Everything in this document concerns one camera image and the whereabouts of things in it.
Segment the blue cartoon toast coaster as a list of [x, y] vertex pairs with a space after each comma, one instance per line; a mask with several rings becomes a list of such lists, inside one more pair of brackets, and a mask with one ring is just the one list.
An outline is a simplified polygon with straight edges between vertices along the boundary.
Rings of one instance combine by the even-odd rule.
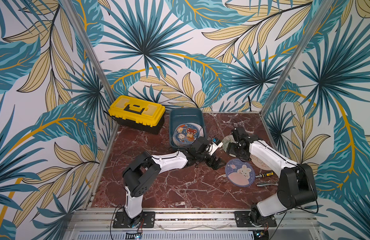
[[196, 139], [204, 136], [203, 127], [196, 123], [180, 124], [175, 128], [173, 133], [173, 142], [177, 147], [188, 147]]

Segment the purple bunny round coaster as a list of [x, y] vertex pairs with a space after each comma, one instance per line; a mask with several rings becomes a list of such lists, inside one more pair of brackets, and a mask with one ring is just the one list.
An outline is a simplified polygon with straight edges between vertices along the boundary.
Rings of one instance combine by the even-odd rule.
[[225, 165], [225, 174], [227, 179], [238, 187], [249, 187], [255, 181], [253, 167], [240, 159], [231, 159]]

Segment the green sketch round coaster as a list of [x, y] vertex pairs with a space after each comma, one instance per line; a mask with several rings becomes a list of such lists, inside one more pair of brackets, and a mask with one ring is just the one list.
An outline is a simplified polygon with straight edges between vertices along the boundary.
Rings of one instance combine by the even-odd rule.
[[236, 154], [235, 154], [235, 145], [236, 145], [236, 141], [234, 140], [234, 137], [233, 135], [228, 135], [226, 137], [224, 137], [224, 139], [222, 140], [222, 143], [223, 143], [223, 150], [230, 156], [232, 157], [235, 157]]

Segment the pink bow bear coaster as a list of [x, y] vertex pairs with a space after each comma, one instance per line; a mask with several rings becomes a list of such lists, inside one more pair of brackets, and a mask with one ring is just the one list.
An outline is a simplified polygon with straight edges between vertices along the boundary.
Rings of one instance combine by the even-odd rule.
[[256, 156], [251, 156], [251, 161], [254, 165], [256, 165], [258, 168], [262, 169], [262, 170], [270, 170], [270, 168], [267, 166], [267, 164], [265, 164], [262, 160], [260, 160], [259, 158], [257, 158]]

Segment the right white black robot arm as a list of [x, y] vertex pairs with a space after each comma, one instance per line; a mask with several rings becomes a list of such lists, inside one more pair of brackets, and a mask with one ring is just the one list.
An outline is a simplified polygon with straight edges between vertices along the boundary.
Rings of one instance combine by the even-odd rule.
[[246, 161], [257, 157], [279, 178], [277, 192], [253, 204], [249, 216], [243, 218], [243, 221], [255, 227], [275, 227], [275, 214], [317, 202], [314, 175], [308, 164], [290, 160], [259, 137], [249, 135], [244, 127], [235, 127], [231, 133], [234, 142], [227, 147], [229, 154]]

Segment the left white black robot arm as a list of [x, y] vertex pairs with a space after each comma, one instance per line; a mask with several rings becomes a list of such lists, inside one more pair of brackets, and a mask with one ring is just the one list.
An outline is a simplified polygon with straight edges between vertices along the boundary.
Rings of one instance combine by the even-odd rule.
[[152, 155], [145, 151], [138, 155], [123, 172], [127, 192], [124, 210], [127, 217], [131, 220], [139, 220], [142, 217], [143, 195], [158, 175], [199, 163], [206, 163], [213, 170], [223, 167], [221, 158], [214, 154], [222, 146], [222, 141], [217, 138], [209, 141], [206, 137], [199, 137], [189, 147], [179, 148], [171, 154]]

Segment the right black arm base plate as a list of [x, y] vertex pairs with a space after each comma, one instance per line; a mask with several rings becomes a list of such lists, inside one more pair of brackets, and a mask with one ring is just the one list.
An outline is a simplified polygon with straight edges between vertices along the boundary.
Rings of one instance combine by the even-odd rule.
[[238, 228], [243, 227], [276, 227], [274, 215], [263, 217], [256, 211], [235, 211], [234, 219]]

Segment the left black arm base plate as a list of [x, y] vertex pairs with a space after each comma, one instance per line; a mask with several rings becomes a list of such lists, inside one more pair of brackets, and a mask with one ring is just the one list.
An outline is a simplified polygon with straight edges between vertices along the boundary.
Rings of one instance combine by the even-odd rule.
[[114, 229], [151, 229], [155, 225], [155, 212], [142, 212], [134, 218], [130, 218], [124, 212], [117, 212], [113, 222]]

